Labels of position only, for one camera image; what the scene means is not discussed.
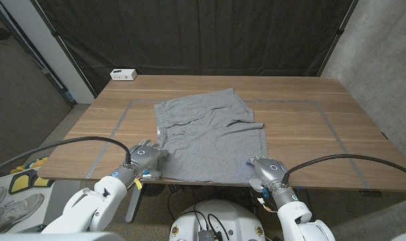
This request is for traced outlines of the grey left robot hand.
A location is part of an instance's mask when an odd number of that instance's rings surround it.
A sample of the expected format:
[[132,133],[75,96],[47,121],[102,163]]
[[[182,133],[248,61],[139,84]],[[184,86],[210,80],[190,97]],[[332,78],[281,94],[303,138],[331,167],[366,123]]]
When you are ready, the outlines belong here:
[[130,150],[130,159],[125,161],[125,166],[143,179],[158,179],[162,175],[159,163],[165,161],[168,155],[169,152],[158,143],[144,139]]

